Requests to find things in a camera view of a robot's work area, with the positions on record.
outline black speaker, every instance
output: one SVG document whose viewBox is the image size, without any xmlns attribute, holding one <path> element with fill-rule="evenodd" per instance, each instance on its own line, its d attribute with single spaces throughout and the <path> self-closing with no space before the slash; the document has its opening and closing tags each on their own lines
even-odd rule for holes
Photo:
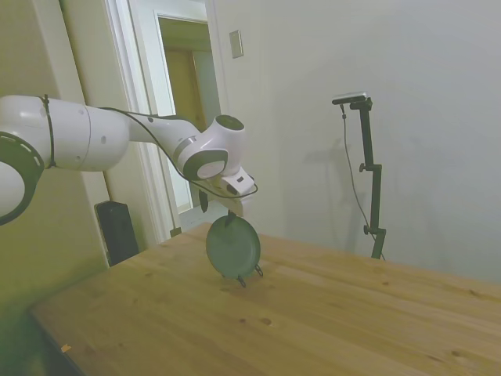
<svg viewBox="0 0 501 376">
<path fill-rule="evenodd" d="M 105 201 L 96 205 L 96 213 L 108 248 L 110 266 L 139 253 L 131 215 L 126 204 Z"/>
</svg>

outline wooden table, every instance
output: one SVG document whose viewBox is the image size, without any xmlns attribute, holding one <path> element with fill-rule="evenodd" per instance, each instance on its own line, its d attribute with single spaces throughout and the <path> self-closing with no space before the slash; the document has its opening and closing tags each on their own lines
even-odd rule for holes
<svg viewBox="0 0 501 376">
<path fill-rule="evenodd" d="M 89 376 L 500 376 L 501 287 L 261 237 L 247 288 L 208 225 L 38 304 Z"/>
</svg>

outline green pan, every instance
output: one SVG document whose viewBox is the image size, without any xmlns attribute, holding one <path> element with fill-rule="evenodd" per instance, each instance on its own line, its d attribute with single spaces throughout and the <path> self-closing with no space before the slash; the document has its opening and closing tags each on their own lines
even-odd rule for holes
<svg viewBox="0 0 501 376">
<path fill-rule="evenodd" d="M 225 215 L 209 229 L 206 240 L 207 256 L 212 266 L 226 278 L 237 279 L 245 287 L 244 277 L 259 267 L 261 244 L 254 227 L 243 218 Z"/>
</svg>

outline black cable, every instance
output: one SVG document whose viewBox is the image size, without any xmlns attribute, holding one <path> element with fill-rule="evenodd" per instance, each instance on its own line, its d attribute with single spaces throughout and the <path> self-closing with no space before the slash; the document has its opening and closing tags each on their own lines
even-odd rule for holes
<svg viewBox="0 0 501 376">
<path fill-rule="evenodd" d="M 45 114 L 47 115 L 47 123 L 49 124 L 49 135 L 50 135 L 50 163 L 47 169 L 56 166 L 56 159 L 54 156 L 54 129 L 52 128 L 52 118 L 50 116 L 49 110 L 49 96 L 45 94 L 43 97 L 39 97 L 44 103 Z"/>
<path fill-rule="evenodd" d="M 360 204 L 359 200 L 359 195 L 357 194 L 357 189 L 355 188 L 355 179 L 353 178 L 353 168 L 351 167 L 351 159 L 350 159 L 350 154 L 348 152 L 348 142 L 346 141 L 346 113 L 344 112 L 344 106 L 341 104 L 341 111 L 343 112 L 343 125 L 344 125 L 344 151 L 346 152 L 346 159 L 348 159 L 348 166 L 350 168 L 350 177 L 351 177 L 351 187 L 353 188 L 353 193 L 355 194 L 355 199 L 357 200 L 357 205 L 359 206 L 360 212 L 363 215 L 364 220 L 366 221 L 367 228 L 370 228 L 369 226 L 369 221 L 367 220 L 367 215 L 363 211 L 362 205 Z M 376 241 L 376 238 L 373 234 L 370 234 L 370 236 L 373 238 L 374 241 Z M 381 252 L 381 257 L 383 258 L 384 261 L 386 261 L 386 258 L 383 255 L 383 252 Z"/>
<path fill-rule="evenodd" d="M 216 197 L 220 197 L 220 198 L 244 198 L 244 197 L 247 197 L 247 196 L 251 196 L 253 194 L 255 194 L 259 188 L 258 188 L 258 185 L 256 183 L 254 183 L 254 186 L 256 187 L 256 189 L 250 193 L 245 193 L 245 194 L 241 194 L 239 196 L 223 196 L 219 193 L 216 193 L 214 192 L 213 190 L 210 190 L 208 189 L 207 187 L 205 186 L 202 186 L 201 184 L 191 180 L 191 179 L 188 179 L 186 178 L 181 171 L 179 171 L 179 168 L 178 166 L 175 165 L 175 162 L 172 160 L 171 156 L 167 153 L 167 151 L 164 149 L 164 147 L 162 146 L 162 144 L 160 143 L 160 141 L 158 141 L 157 137 L 155 137 L 155 135 L 150 131 L 150 129 L 148 127 L 146 127 L 140 120 L 136 119 L 135 117 L 133 117 L 130 113 L 128 113 L 127 111 L 123 111 L 123 110 L 118 110 L 117 108 L 112 108 L 112 107 L 100 107 L 101 110 L 108 110 L 108 111 L 115 111 L 115 112 L 118 112 L 119 114 L 123 114 L 125 116 L 127 116 L 128 118 L 131 118 L 133 121 L 135 121 L 136 123 L 138 123 L 139 125 L 141 125 L 141 127 L 148 132 L 148 134 L 151 136 L 151 138 L 153 139 L 153 141 L 156 143 L 156 145 L 164 152 L 165 156 L 168 158 L 168 160 L 172 163 L 172 165 L 174 166 L 176 172 L 179 174 L 179 176 L 181 176 L 184 180 L 187 180 L 188 182 L 192 183 L 193 185 L 195 186 L 198 186 L 199 188 L 203 189 L 203 190 L 206 190 L 207 192 L 209 192 L 210 194 L 213 194 L 214 196 Z M 146 117 L 150 117 L 150 118 L 157 118 L 157 119 L 162 119 L 162 117 L 158 116 L 158 115 L 148 115 L 148 114 L 139 114 L 139 113 L 133 113 L 133 114 L 136 114 L 136 115 L 141 115 L 141 116 L 146 116 Z"/>
</svg>

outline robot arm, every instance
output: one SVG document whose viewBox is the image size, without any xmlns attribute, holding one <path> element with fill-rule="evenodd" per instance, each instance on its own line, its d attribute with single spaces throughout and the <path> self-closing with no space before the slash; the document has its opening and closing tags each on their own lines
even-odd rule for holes
<svg viewBox="0 0 501 376">
<path fill-rule="evenodd" d="M 234 117 L 218 116 L 199 132 L 176 116 L 6 96 L 0 98 L 0 225 L 26 209 L 45 168 L 106 171 L 131 141 L 156 143 L 185 179 L 237 215 L 246 213 L 256 186 L 240 165 L 245 130 Z"/>
</svg>

